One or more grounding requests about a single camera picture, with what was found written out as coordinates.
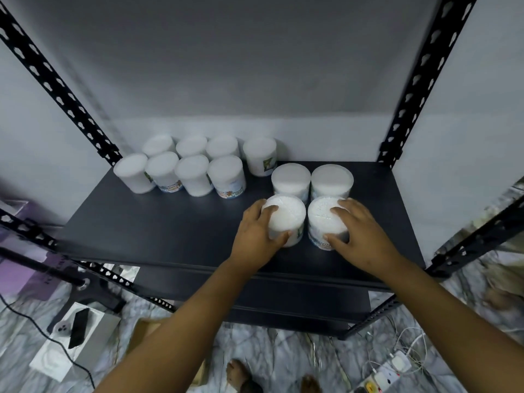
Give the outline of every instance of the wall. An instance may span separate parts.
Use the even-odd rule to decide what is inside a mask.
[[[423,253],[524,174],[524,0],[478,0],[394,167]]]
[[[44,89],[0,45],[0,195],[39,205],[62,224],[109,169]]]
[[[254,133],[375,160],[436,0],[11,0],[138,150]]]

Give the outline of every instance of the person's right arm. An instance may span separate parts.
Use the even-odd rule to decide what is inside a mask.
[[[326,235],[358,268],[380,278],[406,305],[469,393],[514,391],[524,386],[524,347],[498,330],[402,257],[370,211],[356,200],[332,208],[350,242]]]

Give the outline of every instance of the white lid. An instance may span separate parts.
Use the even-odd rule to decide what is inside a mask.
[[[169,135],[156,135],[149,138],[142,146],[142,151],[149,157],[156,156],[162,152],[168,151],[173,146],[173,138]]]
[[[266,157],[277,150],[277,141],[273,138],[251,138],[244,144],[244,153],[250,157]]]
[[[239,147],[237,138],[231,135],[219,135],[211,139],[206,146],[206,152],[211,158],[232,154]]]
[[[120,159],[113,168],[117,177],[127,178],[143,172],[146,168],[147,156],[143,153],[133,153]]]
[[[191,136],[177,143],[177,152],[180,157],[189,157],[202,154],[206,150],[207,138],[204,136]]]
[[[341,197],[321,196],[314,199],[308,208],[309,223],[319,229],[322,233],[342,233],[347,231],[344,222],[331,212],[331,208],[340,207],[338,200]]]
[[[271,175],[273,186],[283,192],[297,192],[308,187],[311,172],[301,164],[287,163],[278,166]]]
[[[207,172],[209,160],[203,154],[182,158],[174,168],[174,172],[180,179],[195,179]]]
[[[311,184],[324,194],[338,195],[353,186],[353,175],[347,168],[336,164],[321,165],[311,174]]]
[[[298,229],[305,219],[305,205],[298,197],[289,194],[275,194],[267,199],[262,209],[270,205],[278,205],[269,220],[269,228],[273,231]]]
[[[178,162],[178,156],[172,151],[165,151],[147,161],[146,172],[151,177],[163,177],[173,172]]]
[[[207,174],[213,182],[227,182],[235,178],[242,170],[242,160],[236,156],[223,156],[214,159],[207,168]]]

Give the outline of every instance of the person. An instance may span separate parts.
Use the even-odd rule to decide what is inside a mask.
[[[289,232],[271,240],[268,223],[277,206],[261,212],[259,200],[243,215],[230,257],[167,322],[112,370],[96,393],[183,393],[209,353],[220,324],[242,287],[285,244]],[[524,386],[524,348],[404,258],[356,200],[339,201],[331,211],[350,232],[343,243],[326,235],[347,261],[383,280],[420,323],[469,393],[514,391]],[[241,393],[260,393],[239,361],[227,365],[227,380]],[[311,378],[302,392],[320,392]]]

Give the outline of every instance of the foot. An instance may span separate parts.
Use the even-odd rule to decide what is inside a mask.
[[[246,366],[237,359],[233,359],[227,363],[226,376],[227,382],[233,386],[236,391],[240,391],[245,381],[251,379],[251,374],[246,369]]]
[[[300,393],[322,393],[322,389],[312,375],[304,375],[300,384]]]

